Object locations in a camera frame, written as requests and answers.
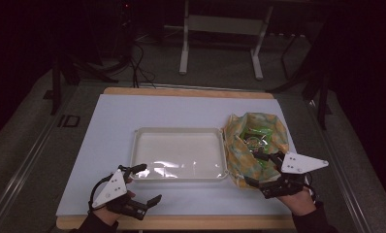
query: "plastic bag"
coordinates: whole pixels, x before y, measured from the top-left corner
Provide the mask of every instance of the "plastic bag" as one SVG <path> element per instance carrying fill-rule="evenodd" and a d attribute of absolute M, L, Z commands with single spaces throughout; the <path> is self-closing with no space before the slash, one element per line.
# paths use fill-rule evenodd
<path fill-rule="evenodd" d="M 224 127 L 227 168 L 235 184 L 248 187 L 243 176 L 260 182 L 275 180 L 279 173 L 274 163 L 254 158 L 254 150 L 264 153 L 286 153 L 289 150 L 287 130 L 276 115 L 247 113 L 231 115 Z"/>

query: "clear plastic tray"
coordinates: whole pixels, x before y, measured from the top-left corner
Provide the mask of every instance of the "clear plastic tray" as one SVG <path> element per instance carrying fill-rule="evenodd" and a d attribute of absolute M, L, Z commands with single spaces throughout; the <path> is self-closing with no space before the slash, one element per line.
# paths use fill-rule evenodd
<path fill-rule="evenodd" d="M 147 164 L 140 181 L 221 180 L 228 172 L 222 131 L 217 128 L 140 128 L 131 165 Z"/>

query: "white bracket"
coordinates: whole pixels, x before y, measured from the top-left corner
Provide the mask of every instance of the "white bracket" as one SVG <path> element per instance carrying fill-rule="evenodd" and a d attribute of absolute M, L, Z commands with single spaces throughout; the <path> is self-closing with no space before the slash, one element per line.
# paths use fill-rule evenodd
<path fill-rule="evenodd" d="M 92 207 L 97 208 L 113 199 L 127 193 L 126 181 L 120 169 L 113 174 L 106 186 L 102 189 L 99 196 L 93 202 Z"/>
<path fill-rule="evenodd" d="M 308 157 L 294 152 L 284 155 L 281 172 L 290 174 L 303 174 L 329 166 L 329 162 L 313 157 Z"/>

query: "human hand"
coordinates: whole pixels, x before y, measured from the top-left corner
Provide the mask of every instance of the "human hand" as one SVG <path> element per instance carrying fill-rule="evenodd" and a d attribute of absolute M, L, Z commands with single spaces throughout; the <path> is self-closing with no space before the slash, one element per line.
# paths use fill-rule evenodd
<path fill-rule="evenodd" d="M 280 196 L 277 199 L 287 206 L 295 216 L 305 216 L 316 210 L 307 187 L 294 195 Z"/>
<path fill-rule="evenodd" d="M 129 178 L 126 180 L 126 183 L 130 183 L 131 181 L 132 179 Z M 133 198 L 136 196 L 136 194 L 130 190 L 127 190 L 127 193 L 125 195 L 129 195 L 130 198 Z M 105 222 L 109 226 L 112 226 L 121 217 L 121 214 L 110 212 L 106 206 L 93 211 L 93 214 L 98 218 L 100 218 L 103 222 Z"/>

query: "black sleeve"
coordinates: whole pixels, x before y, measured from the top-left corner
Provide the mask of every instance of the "black sleeve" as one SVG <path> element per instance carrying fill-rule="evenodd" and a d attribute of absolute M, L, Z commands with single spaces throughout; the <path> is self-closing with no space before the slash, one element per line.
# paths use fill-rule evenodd
<path fill-rule="evenodd" d="M 115 222 L 113 226 L 109 226 L 93 213 L 90 213 L 80 228 L 74 229 L 70 233 L 115 233 L 117 226 L 118 222 Z"/>
<path fill-rule="evenodd" d="M 298 233 L 338 233 L 338 231 L 327 222 L 323 203 L 317 202 L 314 212 L 305 216 L 294 216 L 293 221 Z"/>

